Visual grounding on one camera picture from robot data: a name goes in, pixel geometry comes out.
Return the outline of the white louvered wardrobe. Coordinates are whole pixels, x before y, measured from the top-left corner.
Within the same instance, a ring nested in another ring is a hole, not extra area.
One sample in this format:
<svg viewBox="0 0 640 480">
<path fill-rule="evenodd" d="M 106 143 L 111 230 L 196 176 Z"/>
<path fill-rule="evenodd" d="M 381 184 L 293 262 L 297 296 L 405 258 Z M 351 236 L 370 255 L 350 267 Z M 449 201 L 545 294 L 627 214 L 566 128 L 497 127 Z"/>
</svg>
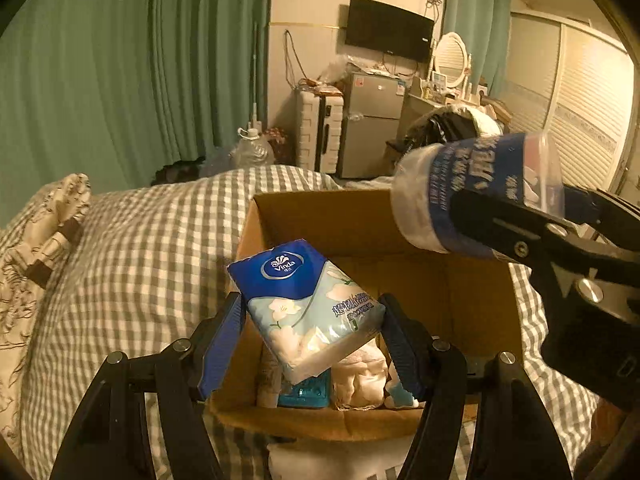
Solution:
<svg viewBox="0 0 640 480">
<path fill-rule="evenodd" d="M 568 18 L 512 12 L 500 99 L 511 130 L 552 136 L 567 183 L 614 183 L 634 107 L 634 63 L 618 40 Z"/>
</svg>

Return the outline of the black wall television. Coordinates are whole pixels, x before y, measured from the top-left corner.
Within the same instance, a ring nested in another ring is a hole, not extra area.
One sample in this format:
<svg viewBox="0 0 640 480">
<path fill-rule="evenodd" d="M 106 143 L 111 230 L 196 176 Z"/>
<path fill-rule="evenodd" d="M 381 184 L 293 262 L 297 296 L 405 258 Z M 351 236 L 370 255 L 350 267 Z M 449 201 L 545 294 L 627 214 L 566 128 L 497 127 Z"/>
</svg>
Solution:
<svg viewBox="0 0 640 480">
<path fill-rule="evenodd" d="M 345 44 L 418 63 L 430 59 L 435 22 L 375 0 L 350 0 Z"/>
</svg>

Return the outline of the green curtain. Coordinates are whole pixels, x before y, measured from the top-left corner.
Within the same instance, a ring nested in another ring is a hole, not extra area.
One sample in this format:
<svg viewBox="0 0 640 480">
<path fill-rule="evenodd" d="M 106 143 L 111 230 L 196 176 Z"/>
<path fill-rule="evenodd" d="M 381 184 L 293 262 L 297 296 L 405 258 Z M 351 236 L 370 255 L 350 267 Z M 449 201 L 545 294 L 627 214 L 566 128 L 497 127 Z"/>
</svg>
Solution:
<svg viewBox="0 0 640 480">
<path fill-rule="evenodd" d="M 269 0 L 1 0 L 1 218 L 86 174 L 141 188 L 266 109 Z"/>
<path fill-rule="evenodd" d="M 442 32 L 455 32 L 472 56 L 471 82 L 501 93 L 511 25 L 511 0 L 445 0 Z"/>
</svg>

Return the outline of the clear water jug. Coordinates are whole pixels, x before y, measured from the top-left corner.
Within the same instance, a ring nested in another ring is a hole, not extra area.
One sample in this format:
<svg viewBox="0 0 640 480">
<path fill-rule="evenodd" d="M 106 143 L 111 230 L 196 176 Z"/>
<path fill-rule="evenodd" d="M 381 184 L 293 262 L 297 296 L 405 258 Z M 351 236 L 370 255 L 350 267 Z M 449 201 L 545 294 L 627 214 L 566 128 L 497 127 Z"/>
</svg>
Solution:
<svg viewBox="0 0 640 480">
<path fill-rule="evenodd" d="M 231 152 L 235 168 L 270 166 L 276 162 L 273 149 L 258 129 L 238 129 L 239 141 Z"/>
</svg>

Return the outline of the brown cardboard box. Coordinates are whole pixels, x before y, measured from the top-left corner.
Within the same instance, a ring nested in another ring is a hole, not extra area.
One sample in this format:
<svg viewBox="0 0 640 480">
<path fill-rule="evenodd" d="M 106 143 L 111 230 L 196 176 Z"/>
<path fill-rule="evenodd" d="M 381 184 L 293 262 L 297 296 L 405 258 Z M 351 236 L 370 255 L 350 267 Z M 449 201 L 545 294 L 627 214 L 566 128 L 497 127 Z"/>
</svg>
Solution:
<svg viewBox="0 0 640 480">
<path fill-rule="evenodd" d="M 469 359 L 523 352 L 514 286 L 495 258 L 439 254 L 403 237 L 385 191 L 262 194 L 248 206 L 231 263 L 247 320 L 213 413 L 226 425 L 277 437 L 365 441 L 405 437 L 416 408 L 263 408 L 262 354 L 303 379 L 380 340 L 384 295 Z"/>
</svg>

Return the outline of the white ointment tube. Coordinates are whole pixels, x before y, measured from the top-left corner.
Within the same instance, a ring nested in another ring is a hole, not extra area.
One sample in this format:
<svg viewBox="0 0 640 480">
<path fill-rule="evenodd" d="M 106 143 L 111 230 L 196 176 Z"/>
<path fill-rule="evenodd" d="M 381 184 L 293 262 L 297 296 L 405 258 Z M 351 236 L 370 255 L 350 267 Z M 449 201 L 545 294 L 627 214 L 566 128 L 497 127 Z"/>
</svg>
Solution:
<svg viewBox="0 0 640 480">
<path fill-rule="evenodd" d="M 256 376 L 256 405 L 276 408 L 282 385 L 282 367 L 271 350 L 264 344 Z"/>
</svg>

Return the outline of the green checkered bed quilt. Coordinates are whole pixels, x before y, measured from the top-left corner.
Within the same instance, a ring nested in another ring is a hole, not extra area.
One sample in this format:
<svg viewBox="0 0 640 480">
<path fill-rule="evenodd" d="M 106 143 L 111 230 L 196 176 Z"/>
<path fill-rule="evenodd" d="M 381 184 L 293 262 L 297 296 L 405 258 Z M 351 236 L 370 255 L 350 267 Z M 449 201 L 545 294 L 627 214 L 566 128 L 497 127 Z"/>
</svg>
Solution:
<svg viewBox="0 0 640 480">
<path fill-rule="evenodd" d="M 14 451 L 33 479 L 49 479 L 78 404 L 107 353 L 132 358 L 191 335 L 224 301 L 226 267 L 257 194 L 342 188 L 329 176 L 291 166 L 232 170 L 185 184 L 91 197 L 77 245 L 56 266 L 35 307 L 20 370 Z M 551 416 L 572 469 L 586 448 L 597 397 L 541 359 L 547 333 L 529 270 L 510 266 L 520 310 L 526 373 Z M 229 479 L 271 479 L 268 444 L 283 439 L 224 426 L 205 416 Z"/>
</svg>

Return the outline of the white knit glove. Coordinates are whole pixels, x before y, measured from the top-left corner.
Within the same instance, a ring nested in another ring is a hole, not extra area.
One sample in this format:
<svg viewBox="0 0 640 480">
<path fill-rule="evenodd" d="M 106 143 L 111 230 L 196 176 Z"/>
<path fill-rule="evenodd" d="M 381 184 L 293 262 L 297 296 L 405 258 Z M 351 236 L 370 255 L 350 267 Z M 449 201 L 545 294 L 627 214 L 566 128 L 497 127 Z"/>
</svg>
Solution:
<svg viewBox="0 0 640 480">
<path fill-rule="evenodd" d="M 410 445 L 410 438 L 273 443 L 268 467 L 273 479 L 396 479 Z"/>
</svg>

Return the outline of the green curtain right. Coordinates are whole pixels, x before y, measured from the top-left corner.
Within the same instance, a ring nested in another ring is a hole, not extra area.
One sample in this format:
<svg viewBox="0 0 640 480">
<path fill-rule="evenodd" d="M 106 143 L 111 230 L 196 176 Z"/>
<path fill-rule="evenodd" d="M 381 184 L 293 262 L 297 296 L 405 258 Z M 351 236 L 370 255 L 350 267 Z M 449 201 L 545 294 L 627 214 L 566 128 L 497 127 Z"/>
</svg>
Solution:
<svg viewBox="0 0 640 480">
<path fill-rule="evenodd" d="M 501 93 L 511 25 L 511 0 L 445 0 L 442 32 L 455 32 L 472 56 L 471 82 Z"/>
</svg>

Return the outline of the floral white blanket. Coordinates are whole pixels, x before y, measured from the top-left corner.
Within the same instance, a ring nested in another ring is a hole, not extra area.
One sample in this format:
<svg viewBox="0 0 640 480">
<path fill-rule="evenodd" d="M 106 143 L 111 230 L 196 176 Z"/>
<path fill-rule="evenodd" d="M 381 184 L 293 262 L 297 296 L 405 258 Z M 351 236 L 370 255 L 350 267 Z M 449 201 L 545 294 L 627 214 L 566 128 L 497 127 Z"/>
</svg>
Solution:
<svg viewBox="0 0 640 480">
<path fill-rule="evenodd" d="M 89 210 L 85 174 L 39 190 L 1 231 L 1 437 L 20 452 L 22 381 L 47 284 L 62 268 Z"/>
</svg>

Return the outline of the chair with piled jackets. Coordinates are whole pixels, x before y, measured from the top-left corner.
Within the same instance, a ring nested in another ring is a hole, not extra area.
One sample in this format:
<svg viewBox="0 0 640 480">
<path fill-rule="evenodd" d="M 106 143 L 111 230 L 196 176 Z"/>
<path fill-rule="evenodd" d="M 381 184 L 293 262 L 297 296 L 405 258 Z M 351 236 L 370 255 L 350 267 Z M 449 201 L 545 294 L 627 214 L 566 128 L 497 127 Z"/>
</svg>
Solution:
<svg viewBox="0 0 640 480">
<path fill-rule="evenodd" d="M 392 168 L 409 152 L 431 144 L 446 144 L 481 136 L 509 133 L 490 106 L 474 106 L 465 102 L 436 105 L 411 101 L 402 111 L 398 133 L 386 142 L 386 160 Z"/>
</svg>

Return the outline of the blue tissue pack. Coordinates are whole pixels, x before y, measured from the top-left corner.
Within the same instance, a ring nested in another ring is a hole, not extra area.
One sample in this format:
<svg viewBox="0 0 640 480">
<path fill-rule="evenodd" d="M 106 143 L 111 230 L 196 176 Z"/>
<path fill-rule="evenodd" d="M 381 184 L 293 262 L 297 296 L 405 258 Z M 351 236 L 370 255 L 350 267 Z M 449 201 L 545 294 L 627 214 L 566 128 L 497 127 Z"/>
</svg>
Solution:
<svg viewBox="0 0 640 480">
<path fill-rule="evenodd" d="M 306 240 L 231 263 L 228 273 L 291 384 L 373 339 L 385 307 Z"/>
</svg>

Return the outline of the clear cotton swab jar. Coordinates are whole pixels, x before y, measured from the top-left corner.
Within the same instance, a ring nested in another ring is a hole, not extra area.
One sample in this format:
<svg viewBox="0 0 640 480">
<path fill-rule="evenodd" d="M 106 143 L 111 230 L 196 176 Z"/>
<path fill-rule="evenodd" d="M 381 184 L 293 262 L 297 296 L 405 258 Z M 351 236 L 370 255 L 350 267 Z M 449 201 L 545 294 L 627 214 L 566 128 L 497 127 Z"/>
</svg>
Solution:
<svg viewBox="0 0 640 480">
<path fill-rule="evenodd" d="M 431 252 L 497 255 L 469 237 L 488 228 L 503 203 L 562 218 L 565 193 L 558 150 L 545 133 L 479 136 L 431 144 L 404 156 L 396 168 L 390 203 L 408 242 Z"/>
</svg>

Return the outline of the teal blister pill pack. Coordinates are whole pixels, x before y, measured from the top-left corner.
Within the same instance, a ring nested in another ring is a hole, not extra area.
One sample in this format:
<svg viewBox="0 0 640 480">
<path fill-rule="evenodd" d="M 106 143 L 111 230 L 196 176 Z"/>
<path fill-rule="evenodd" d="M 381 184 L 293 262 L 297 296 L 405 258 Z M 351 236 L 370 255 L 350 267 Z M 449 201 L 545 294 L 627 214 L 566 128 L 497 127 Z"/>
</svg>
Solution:
<svg viewBox="0 0 640 480">
<path fill-rule="evenodd" d="M 331 371 L 325 370 L 319 376 L 309 377 L 296 385 L 282 379 L 278 396 L 280 408 L 327 408 L 330 404 Z"/>
</svg>

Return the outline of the oval white vanity mirror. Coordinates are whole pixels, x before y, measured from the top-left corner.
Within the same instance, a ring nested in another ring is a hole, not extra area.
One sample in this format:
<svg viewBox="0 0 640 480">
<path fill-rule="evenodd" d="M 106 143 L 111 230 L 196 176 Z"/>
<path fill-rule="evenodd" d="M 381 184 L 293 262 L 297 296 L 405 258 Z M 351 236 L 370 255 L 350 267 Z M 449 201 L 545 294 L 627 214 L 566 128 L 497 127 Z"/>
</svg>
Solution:
<svg viewBox="0 0 640 480">
<path fill-rule="evenodd" d="M 435 81 L 446 89 L 459 88 L 471 73 L 471 55 L 456 32 L 447 32 L 440 38 L 433 56 Z"/>
</svg>

